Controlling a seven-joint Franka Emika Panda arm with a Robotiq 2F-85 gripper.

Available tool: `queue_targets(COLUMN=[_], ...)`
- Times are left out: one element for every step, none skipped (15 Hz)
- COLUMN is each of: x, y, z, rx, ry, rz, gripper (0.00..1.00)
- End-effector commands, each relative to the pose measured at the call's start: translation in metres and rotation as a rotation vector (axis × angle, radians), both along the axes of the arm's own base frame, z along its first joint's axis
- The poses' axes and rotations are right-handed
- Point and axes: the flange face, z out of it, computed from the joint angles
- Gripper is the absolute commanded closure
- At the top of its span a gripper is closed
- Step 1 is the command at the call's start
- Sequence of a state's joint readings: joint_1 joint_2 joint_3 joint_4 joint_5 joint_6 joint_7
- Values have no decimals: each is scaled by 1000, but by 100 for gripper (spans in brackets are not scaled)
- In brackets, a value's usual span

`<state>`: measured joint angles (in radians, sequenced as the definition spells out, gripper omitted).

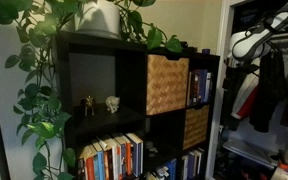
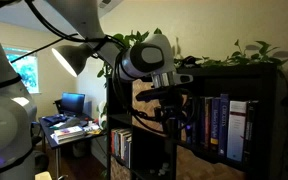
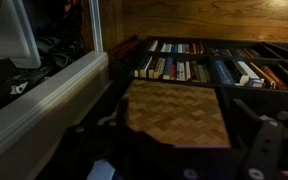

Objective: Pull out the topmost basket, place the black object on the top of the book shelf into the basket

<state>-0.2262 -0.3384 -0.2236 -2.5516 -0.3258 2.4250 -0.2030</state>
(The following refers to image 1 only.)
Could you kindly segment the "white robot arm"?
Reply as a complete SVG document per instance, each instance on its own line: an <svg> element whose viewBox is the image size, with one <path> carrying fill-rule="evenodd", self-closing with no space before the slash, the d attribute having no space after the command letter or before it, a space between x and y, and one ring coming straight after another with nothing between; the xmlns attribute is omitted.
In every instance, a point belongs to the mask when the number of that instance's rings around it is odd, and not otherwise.
<svg viewBox="0 0 288 180"><path fill-rule="evenodd" d="M267 41L287 26L288 3L263 20L254 30L246 31L242 38L231 46L232 57L237 61L246 62L263 56L268 51Z"/></svg>

